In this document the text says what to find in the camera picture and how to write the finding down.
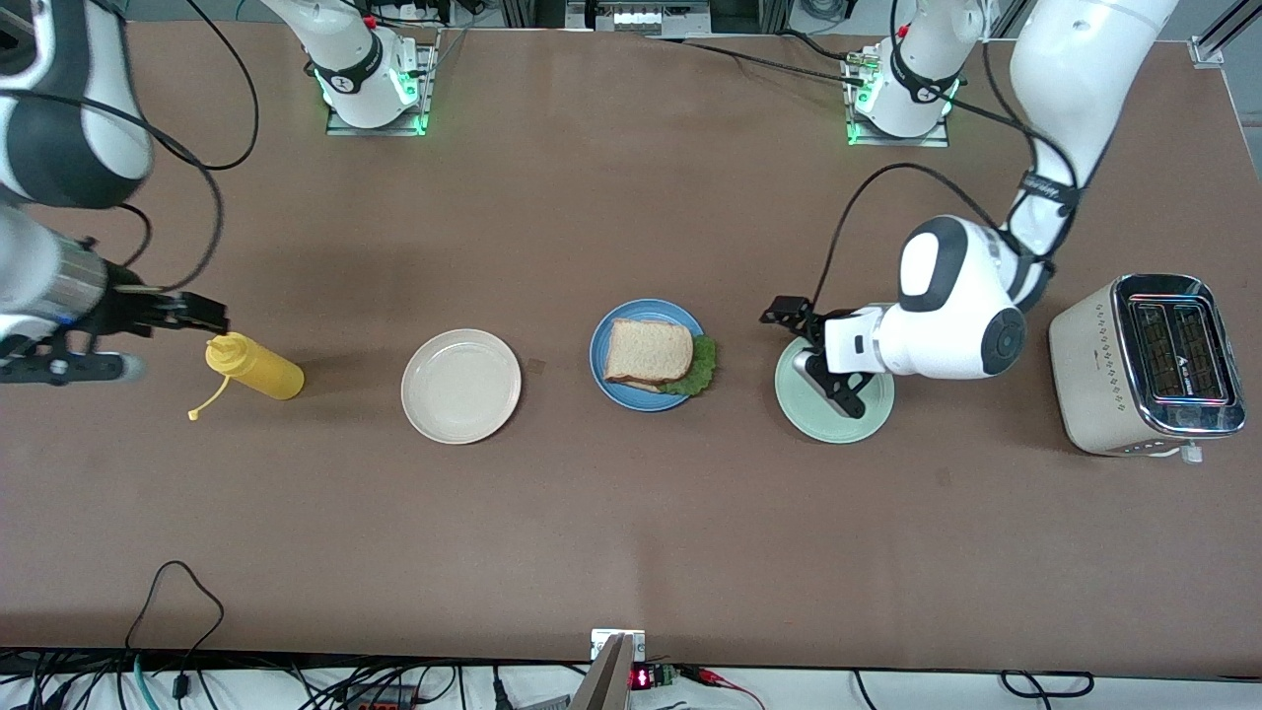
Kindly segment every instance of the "blue plate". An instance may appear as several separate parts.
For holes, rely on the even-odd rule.
[[[684,325],[693,334],[702,334],[704,330],[702,330],[702,325],[697,322],[697,318],[679,305],[669,300],[661,300],[660,298],[628,300],[610,310],[610,314],[604,315],[601,324],[596,325],[596,332],[592,333],[592,347],[588,351],[588,359],[592,363],[592,377],[596,378],[596,385],[601,388],[601,392],[607,395],[610,400],[636,412],[665,412],[671,407],[683,405],[688,400],[687,395],[659,395],[625,385],[604,382],[604,361],[610,354],[610,334],[613,332],[613,318],[665,320],[676,325]]]

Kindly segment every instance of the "sandwich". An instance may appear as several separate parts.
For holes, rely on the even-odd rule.
[[[615,318],[604,380],[692,397],[714,377],[714,339],[663,320]]]

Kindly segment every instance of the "toaster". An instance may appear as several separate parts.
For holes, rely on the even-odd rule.
[[[1083,451],[1200,463],[1199,441],[1244,426],[1232,343],[1200,279],[1121,276],[1047,334],[1065,433]]]

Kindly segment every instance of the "teal cable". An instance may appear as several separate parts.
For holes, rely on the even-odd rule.
[[[149,710],[160,710],[158,704],[154,702],[154,696],[149,692],[149,684],[145,682],[145,675],[140,672],[140,655],[136,653],[136,661],[131,665],[131,672],[136,676],[136,686],[140,689],[140,697],[145,699],[145,705]]]

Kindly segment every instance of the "green lettuce leaf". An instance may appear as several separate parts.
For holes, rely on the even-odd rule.
[[[658,392],[663,395],[687,395],[693,397],[700,395],[709,387],[714,377],[716,351],[718,346],[714,338],[708,334],[693,335],[693,366],[688,368],[688,375],[679,382],[659,385]]]

